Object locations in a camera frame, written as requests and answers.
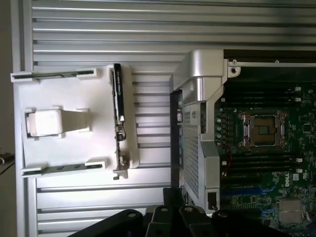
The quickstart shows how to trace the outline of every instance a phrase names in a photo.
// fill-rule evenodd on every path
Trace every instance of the cpu socket bracket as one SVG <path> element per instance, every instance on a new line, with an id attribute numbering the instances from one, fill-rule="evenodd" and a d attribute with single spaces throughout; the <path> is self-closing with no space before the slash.
<path id="1" fill-rule="evenodd" d="M 274 113 L 267 111 L 248 111 L 238 114 L 243 121 L 243 140 L 238 146 L 245 149 L 260 147 L 284 147 L 285 120 L 288 114 L 278 110 Z"/>

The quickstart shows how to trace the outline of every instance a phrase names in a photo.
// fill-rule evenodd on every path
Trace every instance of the pcie slot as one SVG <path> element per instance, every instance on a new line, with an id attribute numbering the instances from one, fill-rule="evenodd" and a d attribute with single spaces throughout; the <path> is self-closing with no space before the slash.
<path id="1" fill-rule="evenodd" d="M 256 106 L 259 108 L 267 108 L 267 107 L 295 107 L 300 105 L 300 102 L 284 102 L 284 103 L 279 103 L 278 101 L 275 102 L 223 102 L 226 107 L 237 107 L 237 108 L 248 108 L 249 106 Z"/>
<path id="2" fill-rule="evenodd" d="M 234 168 L 259 168 L 259 167 L 275 167 L 275 166 L 293 166 L 295 167 L 298 163 L 296 161 L 285 160 L 285 161 L 261 161 L 261 162 L 232 162 L 230 169 Z"/>
<path id="3" fill-rule="evenodd" d="M 270 83 L 227 83 L 225 84 L 225 91 L 229 92 L 244 92 L 244 91 L 263 91 L 263 92 L 278 92 L 278 93 L 286 93 L 286 92 L 300 92 L 301 88 L 297 87 L 295 84 L 289 83 L 273 83 L 273 87 L 271 87 Z"/>
<path id="4" fill-rule="evenodd" d="M 238 159 L 257 159 L 257 158 L 264 158 L 264 159 L 279 159 L 279 158 L 298 158 L 298 153 L 293 152 L 273 152 L 273 153 L 257 153 L 257 154 L 233 154 L 234 158 Z"/>
<path id="5" fill-rule="evenodd" d="M 234 157 L 234 163 L 245 163 L 245 162 L 282 162 L 282 161 L 295 161 L 296 158 L 287 158 L 287 157 L 258 157 L 258 158 L 236 158 Z"/>
<path id="6" fill-rule="evenodd" d="M 236 214 L 243 215 L 250 219 L 261 219 L 262 211 L 259 208 L 249 208 L 249 209 L 234 209 L 231 210 Z"/>
<path id="7" fill-rule="evenodd" d="M 223 189 L 221 190 L 222 196 L 233 196 L 233 195 L 260 195 L 262 194 L 262 189 L 251 188 L 251 189 Z"/>
<path id="8" fill-rule="evenodd" d="M 230 168 L 229 174 L 236 173 L 267 173 L 267 172 L 284 172 L 284 171 L 292 171 L 295 172 L 296 169 L 292 166 L 267 166 L 267 167 L 242 167 L 242 168 Z"/>
<path id="9" fill-rule="evenodd" d="M 277 98 L 277 97 L 263 97 L 263 96 L 245 96 L 245 97 L 225 97 L 225 103 L 291 103 L 300 102 L 300 98 L 288 97 L 288 98 Z"/>
<path id="10" fill-rule="evenodd" d="M 234 96 L 243 96 L 243 95 L 265 95 L 265 96 L 275 96 L 275 97 L 293 97 L 299 96 L 299 91 L 264 91 L 261 89 L 258 90 L 249 90 L 249 91 L 240 91 L 240 90 L 229 90 L 225 89 L 224 95 L 226 97 L 234 97 Z"/>
<path id="11" fill-rule="evenodd" d="M 236 177 L 236 176 L 225 176 L 221 180 L 222 185 L 238 185 L 238 186 L 247 186 L 247 185 L 259 185 L 262 181 L 261 176 L 247 176 L 247 177 Z"/>

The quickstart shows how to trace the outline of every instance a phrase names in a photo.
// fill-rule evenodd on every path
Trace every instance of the motherboard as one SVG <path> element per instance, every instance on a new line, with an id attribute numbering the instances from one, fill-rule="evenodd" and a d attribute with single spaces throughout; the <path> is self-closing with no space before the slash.
<path id="1" fill-rule="evenodd" d="M 221 209 L 293 236 L 316 229 L 316 84 L 225 84 L 215 104 Z"/>

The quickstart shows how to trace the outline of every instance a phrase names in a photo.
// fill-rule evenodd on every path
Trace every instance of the metal grille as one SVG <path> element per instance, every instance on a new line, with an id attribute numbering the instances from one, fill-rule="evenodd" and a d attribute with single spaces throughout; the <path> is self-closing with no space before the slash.
<path id="1" fill-rule="evenodd" d="M 198 126 L 190 124 L 190 111 L 184 112 L 183 127 L 185 180 L 198 198 Z"/>
<path id="2" fill-rule="evenodd" d="M 316 50 L 314 0 L 11 0 L 11 7 L 15 72 L 89 68 L 115 62 L 132 67 L 140 161 L 145 165 L 142 169 L 131 169 L 131 179 L 120 181 L 119 190 L 112 189 L 113 184 L 109 184 L 103 174 L 100 178 L 82 175 L 67 179 L 66 184 L 65 179 L 54 177 L 29 180 L 27 185 L 21 178 L 17 179 L 20 237 L 68 236 L 69 230 L 92 224 L 91 216 L 111 216 L 113 203 L 104 197 L 113 197 L 116 201 L 112 194 L 116 191 L 119 197 L 126 193 L 147 197 L 147 202 L 140 204 L 142 200 L 131 200 L 124 206 L 116 205 L 115 211 L 152 205 L 152 193 L 157 197 L 160 194 L 157 204 L 163 203 L 162 188 L 157 193 L 153 190 L 158 189 L 158 184 L 170 186 L 168 82 L 190 50 Z M 17 121 L 16 134 L 20 134 Z M 18 135 L 16 147 L 19 170 L 23 168 L 23 158 Z M 148 183 L 144 185 L 139 177 L 147 176 L 161 180 L 146 179 Z M 86 206 L 82 199 L 73 198 L 73 187 L 84 191 L 81 197 L 90 200 L 85 202 Z M 100 196 L 103 203 L 98 207 L 92 207 L 96 201 L 91 197 L 96 194 L 91 187 L 106 190 L 106 194 Z M 50 192 L 46 190 L 45 196 L 40 198 L 42 202 L 50 199 L 51 202 L 45 202 L 47 205 L 57 202 L 65 205 L 63 200 L 71 199 L 76 209 L 65 214 L 60 205 L 54 213 L 50 207 L 46 213 L 38 212 L 37 198 L 33 195 L 41 188 L 50 188 Z M 25 196 L 33 198 L 27 202 Z"/>

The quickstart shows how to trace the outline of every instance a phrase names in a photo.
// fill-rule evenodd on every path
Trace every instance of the screw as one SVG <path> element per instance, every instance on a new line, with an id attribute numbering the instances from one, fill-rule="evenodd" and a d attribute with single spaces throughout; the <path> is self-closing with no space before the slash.
<path id="1" fill-rule="evenodd" d="M 185 210 L 185 211 L 188 211 L 188 212 L 192 212 L 192 211 L 193 211 L 193 208 L 188 206 L 188 207 L 184 208 L 184 210 Z"/>
<path id="2" fill-rule="evenodd" d="M 235 73 L 237 73 L 237 69 L 236 68 L 232 68 L 231 72 L 232 72 L 232 74 L 235 74 Z"/>
<path id="3" fill-rule="evenodd" d="M 128 214 L 128 217 L 135 217 L 135 216 L 136 216 L 135 213 L 129 213 L 129 214 Z"/>
<path id="4" fill-rule="evenodd" d="M 228 217 L 228 215 L 227 215 L 227 213 L 225 213 L 225 212 L 219 212 L 218 213 L 218 215 L 220 216 L 220 217 L 223 217 L 223 218 L 226 218 L 226 217 Z"/>

